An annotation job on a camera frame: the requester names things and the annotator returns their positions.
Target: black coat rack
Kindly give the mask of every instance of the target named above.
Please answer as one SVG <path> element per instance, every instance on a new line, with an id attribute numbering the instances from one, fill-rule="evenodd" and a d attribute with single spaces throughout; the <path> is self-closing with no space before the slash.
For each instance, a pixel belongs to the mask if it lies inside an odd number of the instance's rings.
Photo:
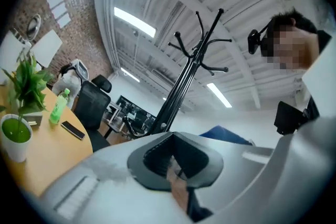
<path id="1" fill-rule="evenodd" d="M 174 36 L 177 39 L 177 42 L 179 43 L 179 47 L 168 43 L 169 46 L 174 47 L 175 49 L 180 50 L 186 57 L 187 57 L 187 63 L 184 66 L 181 74 L 179 75 L 177 81 L 175 82 L 174 87 L 170 91 L 167 100 L 164 102 L 163 106 L 161 107 L 161 110 L 158 113 L 158 116 L 156 117 L 153 125 L 149 129 L 149 131 L 144 135 L 151 135 L 151 134 L 157 134 L 162 132 L 167 132 L 169 128 L 171 127 L 174 118 L 176 117 L 176 114 L 178 112 L 178 109 L 180 108 L 189 88 L 190 85 L 195 77 L 195 74 L 199 67 L 203 67 L 204 69 L 208 70 L 211 76 L 214 76 L 213 72 L 224 72 L 227 73 L 229 69 L 227 67 L 218 68 L 218 67 L 209 67 L 203 63 L 204 55 L 208 49 L 208 46 L 211 43 L 218 42 L 218 41 L 226 41 L 226 42 L 232 42 L 231 39 L 213 39 L 210 40 L 210 36 L 213 33 L 221 15 L 224 13 L 224 10 L 221 8 L 218 11 L 218 14 L 211 25 L 210 30 L 204 34 L 204 27 L 202 20 L 199 16 L 199 12 L 196 12 L 199 24 L 201 25 L 201 33 L 202 37 L 198 44 L 192 48 L 193 53 L 189 55 L 189 53 L 186 51 L 184 44 L 181 40 L 181 34 L 180 32 L 176 32 Z M 127 118 L 123 119 L 124 122 L 129 126 L 127 122 Z M 131 137 L 137 137 L 134 136 L 132 133 L 132 128 L 129 129 L 131 132 Z"/>

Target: potted plant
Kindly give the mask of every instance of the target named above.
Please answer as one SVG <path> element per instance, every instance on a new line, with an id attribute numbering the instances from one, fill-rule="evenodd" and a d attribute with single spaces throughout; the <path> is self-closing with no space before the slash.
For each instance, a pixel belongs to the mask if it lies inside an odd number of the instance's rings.
<path id="1" fill-rule="evenodd" d="M 32 138 L 32 128 L 23 119 L 23 115 L 45 110 L 45 94 L 42 91 L 52 78 L 46 70 L 36 72 L 36 64 L 35 57 L 30 56 L 20 60 L 14 76 L 3 69 L 12 81 L 13 90 L 9 91 L 9 103 L 16 103 L 17 115 L 7 114 L 1 119 L 1 140 L 9 157 L 16 162 L 26 159 L 27 147 Z"/>

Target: ceiling light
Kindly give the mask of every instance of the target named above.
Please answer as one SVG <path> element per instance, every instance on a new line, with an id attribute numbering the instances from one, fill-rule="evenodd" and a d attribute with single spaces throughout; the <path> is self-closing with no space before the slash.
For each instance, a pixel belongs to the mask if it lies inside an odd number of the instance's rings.
<path id="1" fill-rule="evenodd" d="M 137 82 L 140 82 L 139 79 L 137 79 L 135 76 L 133 76 L 131 73 L 129 73 L 125 69 L 121 68 L 121 71 L 124 72 L 126 75 L 130 76 L 132 79 L 136 80 Z"/>
<path id="2" fill-rule="evenodd" d="M 131 15 L 127 12 L 124 12 L 123 10 L 121 10 L 119 8 L 116 8 L 116 7 L 114 7 L 114 15 L 116 15 L 117 17 L 125 20 L 126 22 L 130 23 L 131 25 L 134 25 L 138 29 L 144 31 L 147 35 L 149 35 L 151 37 L 155 36 L 155 32 L 156 32 L 155 28 L 146 24 L 142 20 L 134 17 L 133 15 Z"/>
<path id="3" fill-rule="evenodd" d="M 229 101 L 226 100 L 226 98 L 218 90 L 218 88 L 216 87 L 216 85 L 214 85 L 213 83 L 209 83 L 207 86 L 221 100 L 221 102 L 224 104 L 224 106 L 226 106 L 227 108 L 232 108 L 232 105 L 229 103 Z"/>

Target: wall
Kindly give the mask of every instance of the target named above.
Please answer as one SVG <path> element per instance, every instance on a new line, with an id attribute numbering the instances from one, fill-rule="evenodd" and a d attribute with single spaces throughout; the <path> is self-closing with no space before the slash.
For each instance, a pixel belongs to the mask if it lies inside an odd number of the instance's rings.
<path id="1" fill-rule="evenodd" d="M 232 116 L 187 113 L 175 119 L 171 131 L 200 135 L 220 125 L 246 140 L 252 139 L 257 146 L 275 148 L 282 137 L 274 126 L 276 112 L 276 110 L 233 112 Z"/>
<path id="2" fill-rule="evenodd" d="M 62 29 L 54 19 L 47 0 L 19 0 L 9 18 L 7 29 L 14 27 L 25 36 L 28 22 L 38 13 L 42 24 L 35 42 L 51 29 L 54 29 L 63 41 L 48 67 L 53 74 L 57 74 L 59 69 L 71 60 L 79 58 L 87 66 L 91 79 L 98 74 L 108 77 L 113 70 L 102 43 L 94 0 L 64 1 L 71 22 Z"/>
<path id="3" fill-rule="evenodd" d="M 119 77 L 110 80 L 112 90 L 109 93 L 111 100 L 117 102 L 122 95 L 142 109 L 157 116 L 164 101 L 147 89 L 141 87 L 141 83 L 132 79 Z M 245 139 L 252 139 L 257 146 L 275 148 L 281 135 L 276 132 L 274 119 L 276 110 L 237 112 L 232 114 L 200 114 L 179 112 L 174 119 L 170 131 L 187 132 L 200 135 L 212 127 L 220 125 Z"/>
<path id="4" fill-rule="evenodd" d="M 141 85 L 134 85 L 130 78 L 123 78 L 121 74 L 119 77 L 110 80 L 112 84 L 112 90 L 108 95 L 111 97 L 111 101 L 116 103 L 119 97 L 122 95 L 143 110 L 151 113 L 153 116 L 157 116 L 160 108 L 163 104 L 155 95 L 142 89 Z"/>

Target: chair headrest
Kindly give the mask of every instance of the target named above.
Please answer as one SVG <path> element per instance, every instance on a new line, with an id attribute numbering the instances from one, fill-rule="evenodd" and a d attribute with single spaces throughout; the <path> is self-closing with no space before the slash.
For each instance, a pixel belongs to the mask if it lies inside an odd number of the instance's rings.
<path id="1" fill-rule="evenodd" d="M 112 84 L 109 82 L 107 78 L 105 78 L 103 75 L 96 76 L 92 83 L 95 84 L 98 88 L 103 90 L 104 92 L 110 92 L 112 89 Z"/>

